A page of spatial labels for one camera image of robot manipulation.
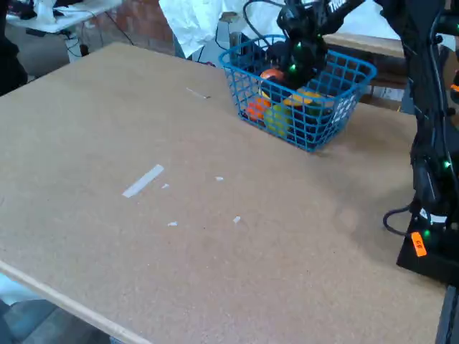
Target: orange tag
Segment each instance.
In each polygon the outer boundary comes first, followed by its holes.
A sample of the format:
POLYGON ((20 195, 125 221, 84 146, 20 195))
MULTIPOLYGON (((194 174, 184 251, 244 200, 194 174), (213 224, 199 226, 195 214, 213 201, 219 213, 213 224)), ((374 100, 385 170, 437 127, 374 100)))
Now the orange tag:
POLYGON ((418 257, 427 256, 427 251, 425 250, 424 242, 422 240, 421 234, 418 231, 411 233, 411 240, 415 246, 416 255, 418 257))

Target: blue basket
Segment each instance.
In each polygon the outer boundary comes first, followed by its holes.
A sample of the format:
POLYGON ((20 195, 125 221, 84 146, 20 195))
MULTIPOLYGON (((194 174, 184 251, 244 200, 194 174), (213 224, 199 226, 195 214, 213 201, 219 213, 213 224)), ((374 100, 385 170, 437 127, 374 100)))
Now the blue basket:
MULTIPOLYGON (((268 35, 274 43, 284 36, 268 35)), ((323 147, 347 124, 365 87, 376 75, 375 66, 353 57, 328 51, 326 67, 299 90, 276 85, 259 75, 272 63, 265 58, 266 43, 254 39, 219 56, 239 116, 308 152, 323 147), (261 91, 264 82, 271 92, 292 95, 273 102, 261 91)))

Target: black stand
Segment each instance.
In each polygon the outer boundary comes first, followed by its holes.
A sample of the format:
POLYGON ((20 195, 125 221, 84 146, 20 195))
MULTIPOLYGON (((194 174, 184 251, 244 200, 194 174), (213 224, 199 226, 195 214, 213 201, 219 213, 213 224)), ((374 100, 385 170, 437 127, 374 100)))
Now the black stand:
MULTIPOLYGON (((408 233, 418 231, 424 233, 427 221, 413 216, 408 233)), ((410 238, 405 238, 400 250, 397 265, 405 269, 423 274, 454 287, 459 287, 459 231, 441 233, 442 225, 436 224, 437 231, 430 230, 428 238, 424 238, 427 256, 418 257, 410 238)))

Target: cork board table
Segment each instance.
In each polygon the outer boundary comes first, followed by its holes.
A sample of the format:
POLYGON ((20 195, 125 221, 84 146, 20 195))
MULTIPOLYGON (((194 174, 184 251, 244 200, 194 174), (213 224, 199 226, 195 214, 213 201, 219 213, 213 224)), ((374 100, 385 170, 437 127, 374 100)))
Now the cork board table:
POLYGON ((0 108, 0 272, 107 333, 434 341, 444 287, 381 224, 412 198, 412 116, 359 105, 307 154, 239 120, 221 70, 119 44, 0 108))

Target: white cloth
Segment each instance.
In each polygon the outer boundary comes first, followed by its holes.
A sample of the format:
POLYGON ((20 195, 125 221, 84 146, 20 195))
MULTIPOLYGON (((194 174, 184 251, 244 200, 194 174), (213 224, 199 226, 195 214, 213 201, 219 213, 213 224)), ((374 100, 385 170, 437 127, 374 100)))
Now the white cloth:
MULTIPOLYGON (((275 1, 284 4, 283 0, 275 1)), ((240 17, 232 25, 232 31, 241 31, 248 37, 255 38, 255 33, 245 23, 242 15, 246 2, 247 0, 160 0, 159 5, 185 56, 188 57, 214 39, 219 18, 227 11, 236 12, 240 17)), ((338 32, 400 39, 386 19, 379 15, 381 9, 373 0, 366 0, 345 18, 338 32)), ((277 6, 256 2, 247 8, 247 16, 261 34, 280 34, 281 30, 276 24, 279 10, 277 6)), ((454 37, 444 37, 443 44, 455 50, 454 37)))
POLYGON ((56 22, 53 6, 56 0, 35 0, 34 10, 37 13, 37 21, 43 24, 54 24, 56 22))

